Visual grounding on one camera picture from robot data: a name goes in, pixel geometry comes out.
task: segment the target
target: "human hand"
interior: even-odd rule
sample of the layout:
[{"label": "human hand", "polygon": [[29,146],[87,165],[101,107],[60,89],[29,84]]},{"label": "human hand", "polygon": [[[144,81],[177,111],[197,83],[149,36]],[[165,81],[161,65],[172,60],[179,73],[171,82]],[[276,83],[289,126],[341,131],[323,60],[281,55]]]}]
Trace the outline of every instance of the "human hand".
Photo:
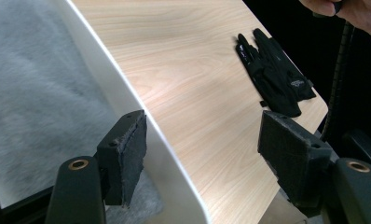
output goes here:
[{"label": "human hand", "polygon": [[[333,2],[341,0],[300,0],[302,5],[324,16],[334,16]],[[371,34],[371,0],[344,0],[337,16]]]}]

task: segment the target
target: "black glove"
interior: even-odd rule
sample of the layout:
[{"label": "black glove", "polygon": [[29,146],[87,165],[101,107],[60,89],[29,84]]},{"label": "black glove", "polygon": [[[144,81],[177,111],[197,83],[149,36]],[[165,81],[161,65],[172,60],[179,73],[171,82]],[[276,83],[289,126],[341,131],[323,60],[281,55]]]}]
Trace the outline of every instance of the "black glove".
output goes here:
[{"label": "black glove", "polygon": [[284,54],[281,46],[256,29],[258,51],[239,34],[236,50],[258,92],[269,108],[288,117],[298,117],[298,101],[315,97],[309,81]]}]

